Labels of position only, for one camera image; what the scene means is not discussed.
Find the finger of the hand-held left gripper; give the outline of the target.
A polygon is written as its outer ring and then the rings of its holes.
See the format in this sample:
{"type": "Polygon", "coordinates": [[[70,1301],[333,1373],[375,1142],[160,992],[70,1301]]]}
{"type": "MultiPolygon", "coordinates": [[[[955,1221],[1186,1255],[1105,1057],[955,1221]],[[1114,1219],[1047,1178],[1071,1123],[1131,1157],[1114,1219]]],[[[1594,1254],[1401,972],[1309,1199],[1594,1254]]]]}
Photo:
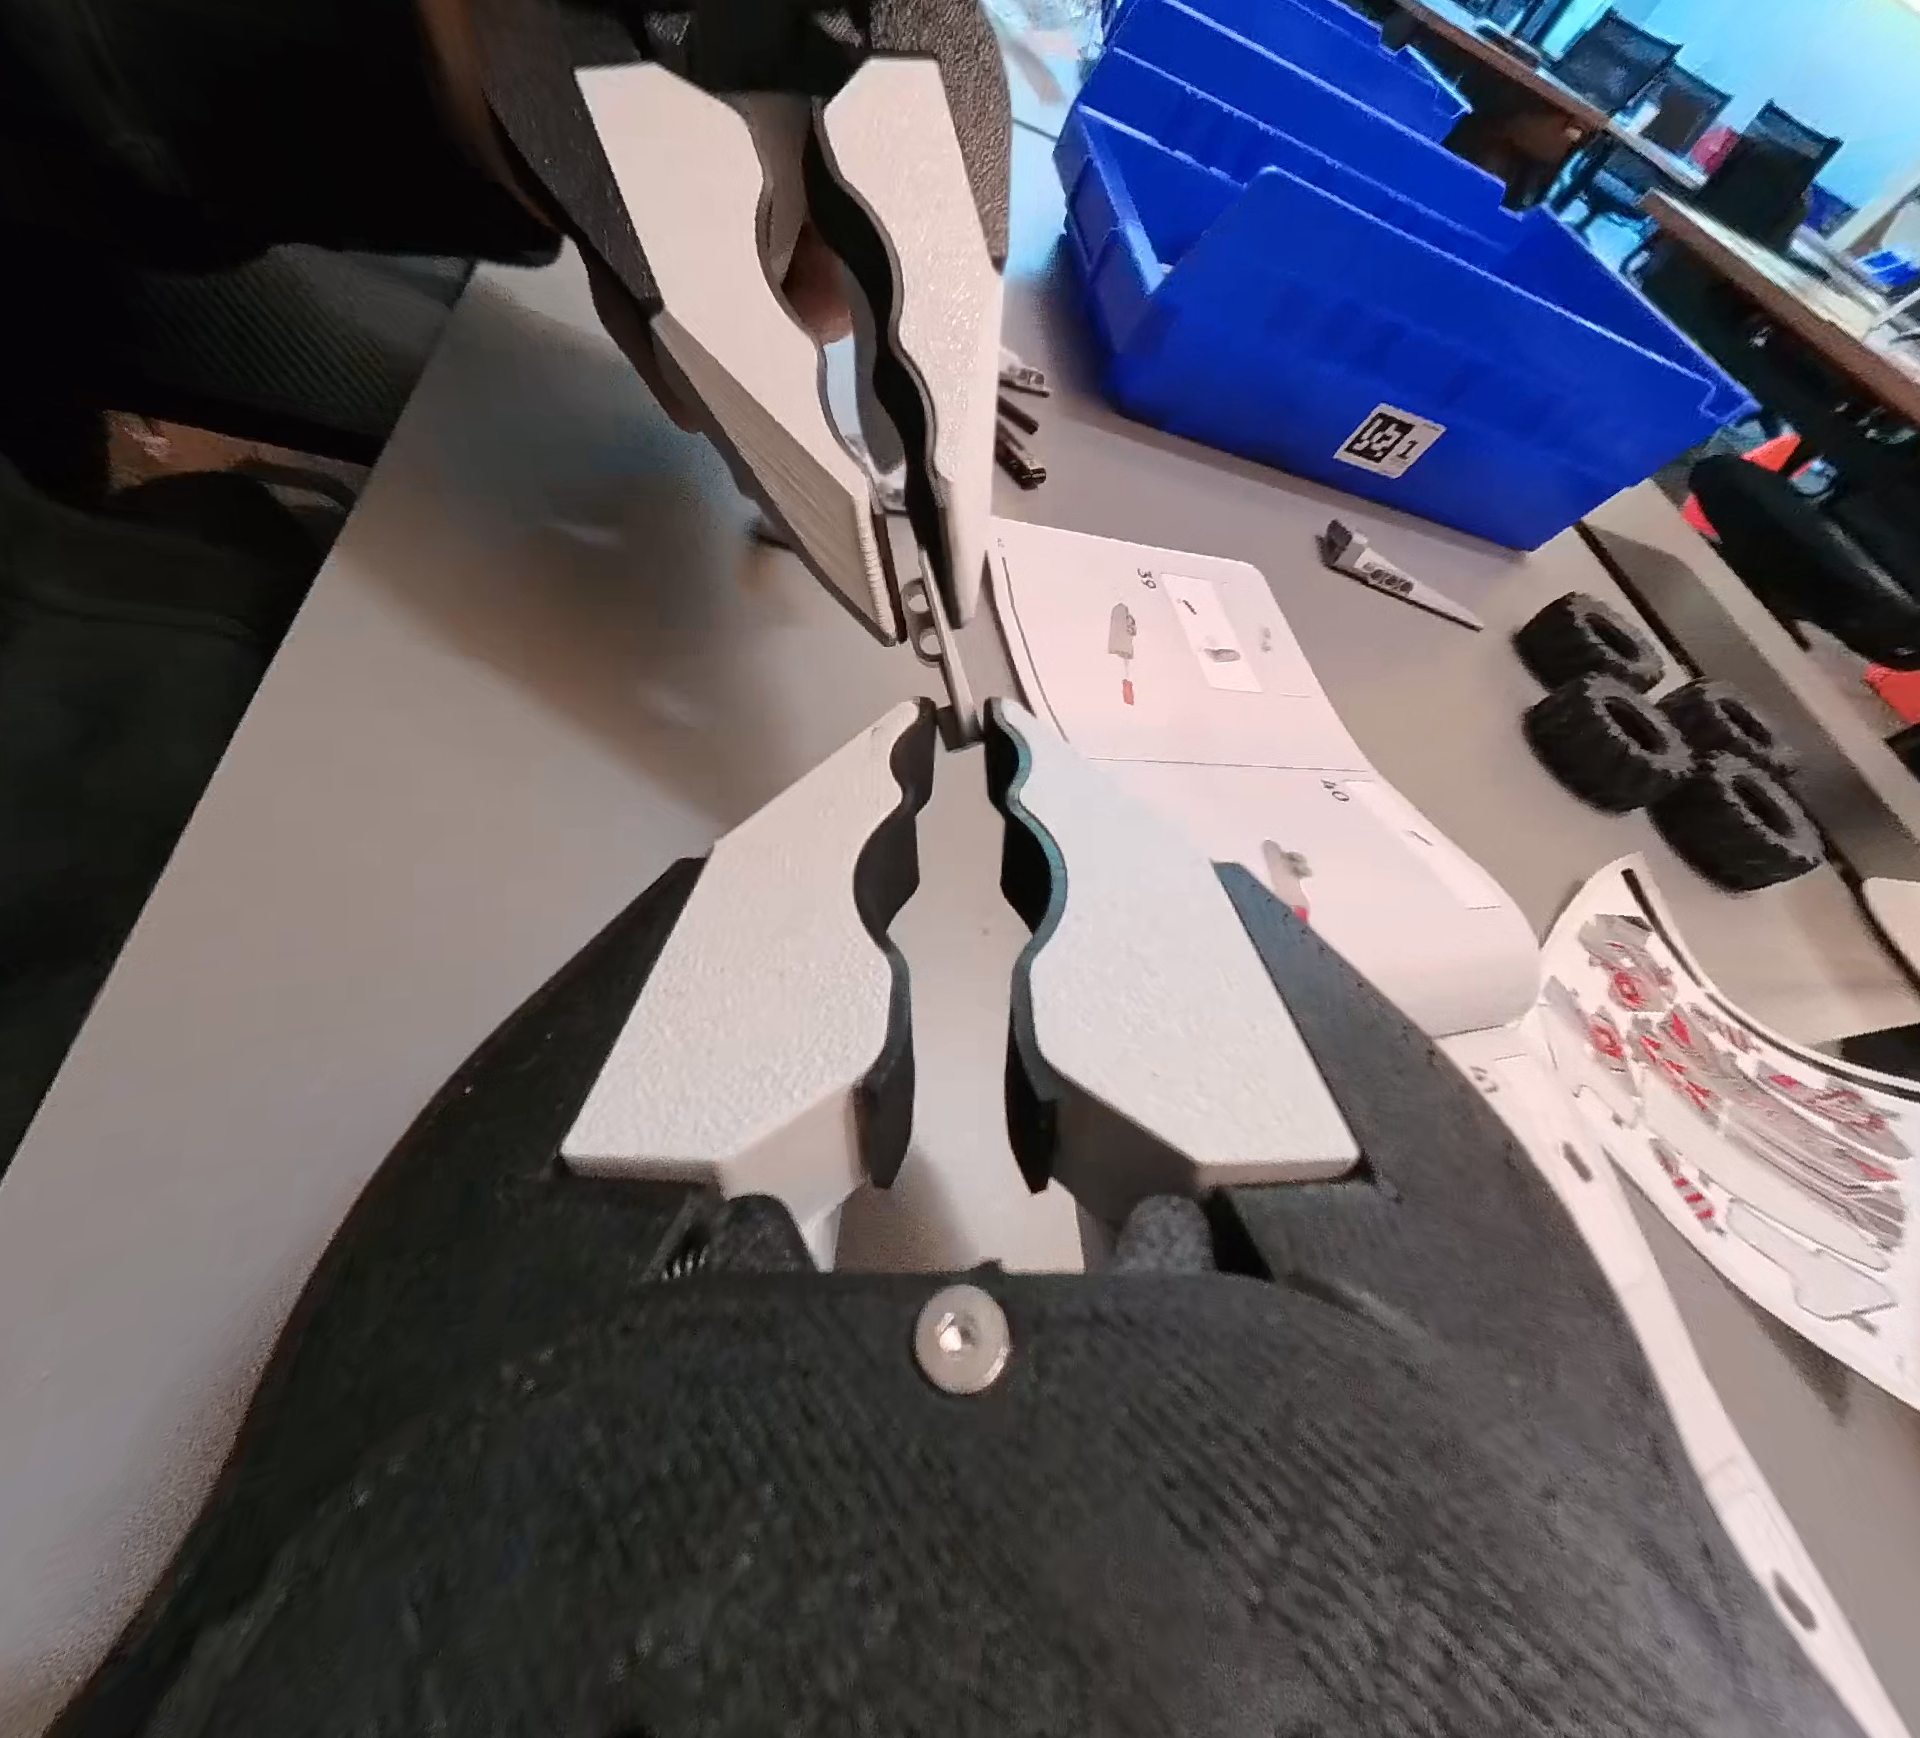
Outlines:
{"type": "Polygon", "coordinates": [[[816,211],[872,321],[877,403],[948,621],[978,613],[997,475],[1002,266],[934,58],[875,56],[815,119],[816,211]]]}
{"type": "Polygon", "coordinates": [[[878,641],[900,598],[864,465],[825,402],[823,356],[767,261],[767,166],[749,115],[665,68],[574,71],[659,292],[650,336],[733,473],[878,641]]]}

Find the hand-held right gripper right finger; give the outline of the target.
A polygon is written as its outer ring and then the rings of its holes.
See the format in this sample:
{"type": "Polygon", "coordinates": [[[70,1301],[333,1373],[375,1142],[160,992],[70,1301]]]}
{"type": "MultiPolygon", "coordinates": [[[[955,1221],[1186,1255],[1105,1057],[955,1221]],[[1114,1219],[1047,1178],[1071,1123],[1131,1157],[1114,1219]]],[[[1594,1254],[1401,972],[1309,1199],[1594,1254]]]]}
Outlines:
{"type": "Polygon", "coordinates": [[[1026,1188],[1114,1235],[1148,1197],[1354,1176],[1356,1132],[1219,866],[1018,700],[980,729],[1022,928],[1004,1118],[1026,1188]]]}

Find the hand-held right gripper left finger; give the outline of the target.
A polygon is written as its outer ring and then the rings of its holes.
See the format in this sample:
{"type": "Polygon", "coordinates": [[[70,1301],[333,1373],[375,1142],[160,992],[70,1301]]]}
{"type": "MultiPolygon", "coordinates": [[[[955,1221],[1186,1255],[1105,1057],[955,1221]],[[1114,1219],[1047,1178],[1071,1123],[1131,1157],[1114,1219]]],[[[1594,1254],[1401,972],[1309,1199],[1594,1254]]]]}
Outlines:
{"type": "Polygon", "coordinates": [[[921,886],[938,712],[903,700],[719,837],[560,1142],[594,1179],[772,1197],[830,1269],[910,1146],[892,924],[921,886]]]}

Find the blue plastic storage bin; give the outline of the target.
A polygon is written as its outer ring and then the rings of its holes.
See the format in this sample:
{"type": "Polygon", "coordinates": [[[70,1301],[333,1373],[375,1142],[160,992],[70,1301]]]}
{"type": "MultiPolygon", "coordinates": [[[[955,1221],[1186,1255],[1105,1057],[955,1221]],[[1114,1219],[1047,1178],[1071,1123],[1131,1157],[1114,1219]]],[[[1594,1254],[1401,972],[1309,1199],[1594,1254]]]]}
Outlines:
{"type": "Polygon", "coordinates": [[[1756,403],[1428,139],[1389,126],[1371,176],[1237,112],[1193,135],[1077,103],[1057,148],[1103,386],[1152,430],[1534,551],[1756,403]]]}
{"type": "MultiPolygon", "coordinates": [[[[1116,48],[1146,0],[1106,0],[1105,45],[1116,48]]],[[[1343,0],[1171,0],[1336,89],[1371,103],[1404,127],[1446,142],[1470,113],[1470,97],[1427,56],[1389,45],[1383,25],[1343,0]]]]}

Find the grey perforated beam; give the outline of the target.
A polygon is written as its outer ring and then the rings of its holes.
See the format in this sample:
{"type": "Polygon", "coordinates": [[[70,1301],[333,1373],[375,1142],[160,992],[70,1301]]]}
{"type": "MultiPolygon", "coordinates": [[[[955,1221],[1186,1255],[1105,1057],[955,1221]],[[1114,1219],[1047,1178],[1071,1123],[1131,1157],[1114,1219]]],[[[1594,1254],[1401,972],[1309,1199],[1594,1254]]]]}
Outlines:
{"type": "Polygon", "coordinates": [[[934,712],[942,744],[948,751],[962,751],[982,742],[980,707],[959,644],[959,627],[948,615],[938,576],[925,550],[919,571],[900,585],[900,615],[914,658],[942,682],[944,703],[934,712]]]}

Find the person's left forearm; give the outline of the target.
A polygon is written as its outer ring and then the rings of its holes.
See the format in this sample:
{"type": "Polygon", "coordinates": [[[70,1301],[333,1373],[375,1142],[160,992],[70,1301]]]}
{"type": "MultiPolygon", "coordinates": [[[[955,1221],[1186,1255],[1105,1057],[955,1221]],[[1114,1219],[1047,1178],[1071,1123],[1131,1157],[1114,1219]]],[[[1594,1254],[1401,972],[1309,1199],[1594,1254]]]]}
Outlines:
{"type": "Polygon", "coordinates": [[[415,0],[2,0],[2,56],[4,233],[43,247],[559,246],[453,142],[415,0]]]}

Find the grey desk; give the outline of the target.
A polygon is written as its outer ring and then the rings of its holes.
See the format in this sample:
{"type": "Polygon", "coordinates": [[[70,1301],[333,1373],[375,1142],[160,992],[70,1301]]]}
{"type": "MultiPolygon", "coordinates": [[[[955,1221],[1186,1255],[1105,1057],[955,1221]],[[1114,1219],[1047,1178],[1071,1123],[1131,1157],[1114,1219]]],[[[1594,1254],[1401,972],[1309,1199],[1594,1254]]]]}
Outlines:
{"type": "MultiPolygon", "coordinates": [[[[1053,395],[1006,518],[1255,563],[1367,756],[1534,928],[1617,857],[1812,1046],[1916,1019],[1822,871],[1729,896],[1527,751],[1510,631],[1630,599],[1584,531],[1513,554],[1116,418],[1016,129],[1008,336],[1053,395]],[[1485,621],[1324,567],[1331,520],[1485,621]]],[[[749,535],[584,271],[483,268],[4,1178],[4,1733],[50,1725],[174,1555],[292,1301],[480,1041],[660,871],[938,691],[749,535]]]]}

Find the open instruction booklet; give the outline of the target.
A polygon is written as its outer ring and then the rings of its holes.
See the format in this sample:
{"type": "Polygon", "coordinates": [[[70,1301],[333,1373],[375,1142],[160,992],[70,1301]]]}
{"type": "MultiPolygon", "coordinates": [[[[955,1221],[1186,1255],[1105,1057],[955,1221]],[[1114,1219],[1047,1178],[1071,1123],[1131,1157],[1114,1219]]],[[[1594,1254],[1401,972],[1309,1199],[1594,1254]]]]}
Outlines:
{"type": "Polygon", "coordinates": [[[1237,862],[1476,1079],[1645,1345],[1704,1491],[1799,1648],[1871,1733],[1908,1733],[1727,1413],[1603,1149],[1549,1060],[1543,942],[1504,868],[1367,757],[1267,577],[1243,559],[997,520],[989,573],[1026,705],[1214,862],[1237,862]]]}

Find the light grey panel piece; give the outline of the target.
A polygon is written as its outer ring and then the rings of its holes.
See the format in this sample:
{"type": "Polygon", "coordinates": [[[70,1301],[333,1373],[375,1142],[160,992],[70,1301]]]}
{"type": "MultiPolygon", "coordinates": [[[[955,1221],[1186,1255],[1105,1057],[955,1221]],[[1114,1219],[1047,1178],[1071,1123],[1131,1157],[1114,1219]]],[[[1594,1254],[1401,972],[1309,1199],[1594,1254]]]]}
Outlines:
{"type": "Polygon", "coordinates": [[[1339,576],[1363,583],[1396,603],[1414,607],[1450,621],[1469,631],[1485,631],[1485,620],[1467,603],[1448,598],[1428,582],[1404,571],[1387,557],[1375,541],[1348,522],[1332,518],[1317,537],[1322,565],[1339,576]]]}

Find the black toy tyre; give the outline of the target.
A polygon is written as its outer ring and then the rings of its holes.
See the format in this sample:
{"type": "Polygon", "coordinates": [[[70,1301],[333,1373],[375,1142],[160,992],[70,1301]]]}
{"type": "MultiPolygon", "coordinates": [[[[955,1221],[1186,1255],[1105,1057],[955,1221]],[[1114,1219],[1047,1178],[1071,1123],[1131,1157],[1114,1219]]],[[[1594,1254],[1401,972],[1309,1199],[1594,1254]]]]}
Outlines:
{"type": "Polygon", "coordinates": [[[1780,779],[1796,776],[1792,742],[1745,689],[1719,677],[1692,677],[1654,698],[1654,707],[1707,757],[1738,757],[1780,779]]]}
{"type": "Polygon", "coordinates": [[[1669,716],[1620,677],[1571,677],[1520,718],[1540,766],[1572,796],[1603,813],[1657,805],[1692,771],[1695,751],[1669,716]]]}
{"type": "Polygon", "coordinates": [[[1647,815],[1681,862],[1731,893],[1811,875],[1829,862],[1812,815],[1782,777],[1735,751],[1714,751],[1647,815]]]}
{"type": "Polygon", "coordinates": [[[1669,675],[1660,646],[1634,620],[1582,591],[1543,603],[1510,634],[1510,646],[1545,689],[1599,675],[1650,694],[1669,675]]]}

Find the sticker sheet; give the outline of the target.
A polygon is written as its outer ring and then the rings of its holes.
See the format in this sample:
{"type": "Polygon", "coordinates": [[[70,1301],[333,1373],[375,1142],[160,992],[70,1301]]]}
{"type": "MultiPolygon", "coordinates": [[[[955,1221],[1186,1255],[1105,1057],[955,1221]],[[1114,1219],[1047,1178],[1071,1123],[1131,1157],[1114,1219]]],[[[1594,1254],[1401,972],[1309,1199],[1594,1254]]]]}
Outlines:
{"type": "Polygon", "coordinates": [[[1916,1410],[1916,1082],[1738,1008],[1639,855],[1572,892],[1543,939],[1536,1009],[1619,1173],[1761,1312],[1916,1410]]]}

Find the long wooden table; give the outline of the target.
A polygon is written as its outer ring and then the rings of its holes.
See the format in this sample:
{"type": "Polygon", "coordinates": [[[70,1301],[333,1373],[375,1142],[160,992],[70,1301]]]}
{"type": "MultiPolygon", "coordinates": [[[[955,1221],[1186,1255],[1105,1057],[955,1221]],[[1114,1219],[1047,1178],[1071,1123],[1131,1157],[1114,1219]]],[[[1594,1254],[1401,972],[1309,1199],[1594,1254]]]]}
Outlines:
{"type": "Polygon", "coordinates": [[[1736,292],[1767,334],[1799,345],[1849,398],[1916,425],[1916,294],[1883,301],[1842,282],[1834,254],[1815,263],[1777,254],[1669,191],[1647,194],[1642,210],[1652,241],[1736,292]]]}
{"type": "Polygon", "coordinates": [[[1346,1],[1379,21],[1387,45],[1417,49],[1458,83],[1469,108],[1446,143],[1499,177],[1513,210],[1540,204],[1606,148],[1624,149],[1675,195],[1695,194],[1708,177],[1504,42],[1496,27],[1481,25],[1456,0],[1346,1]]]}

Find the person's dark clothing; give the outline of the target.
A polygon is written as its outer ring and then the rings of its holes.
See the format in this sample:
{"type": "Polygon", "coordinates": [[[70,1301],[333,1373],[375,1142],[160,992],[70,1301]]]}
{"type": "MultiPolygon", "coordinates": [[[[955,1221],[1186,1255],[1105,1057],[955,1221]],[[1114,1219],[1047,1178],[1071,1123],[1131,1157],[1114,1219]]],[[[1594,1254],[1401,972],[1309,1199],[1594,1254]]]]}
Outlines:
{"type": "Polygon", "coordinates": [[[479,249],[4,260],[2,1160],[49,1100],[479,249]]]}

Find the black office chair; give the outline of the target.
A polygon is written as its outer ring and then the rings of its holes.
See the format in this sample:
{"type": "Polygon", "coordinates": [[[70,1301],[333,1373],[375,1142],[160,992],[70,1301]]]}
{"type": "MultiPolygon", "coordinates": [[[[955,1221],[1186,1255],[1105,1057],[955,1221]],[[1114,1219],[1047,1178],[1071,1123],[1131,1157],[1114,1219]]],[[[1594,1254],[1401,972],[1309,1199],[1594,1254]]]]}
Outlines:
{"type": "Polygon", "coordinates": [[[1731,89],[1671,64],[1630,102],[1626,123],[1660,153],[1692,164],[1701,139],[1731,102],[1731,89]]]}
{"type": "Polygon", "coordinates": [[[1782,256],[1845,139],[1767,100],[1692,195],[1692,211],[1782,256]]]}
{"type": "Polygon", "coordinates": [[[1603,9],[1558,53],[1547,74],[1613,119],[1663,79],[1683,44],[1652,34],[1615,7],[1603,9]]]}

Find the black round stool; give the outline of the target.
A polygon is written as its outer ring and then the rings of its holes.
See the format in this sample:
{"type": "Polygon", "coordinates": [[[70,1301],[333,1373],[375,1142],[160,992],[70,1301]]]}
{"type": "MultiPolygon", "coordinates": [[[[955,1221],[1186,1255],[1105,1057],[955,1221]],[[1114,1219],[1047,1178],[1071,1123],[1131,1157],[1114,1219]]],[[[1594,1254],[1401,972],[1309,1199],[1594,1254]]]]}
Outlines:
{"type": "Polygon", "coordinates": [[[1819,492],[1713,454],[1690,490],[1722,563],[1777,620],[1817,625],[1867,661],[1918,667],[1915,447],[1854,454],[1819,492]]]}

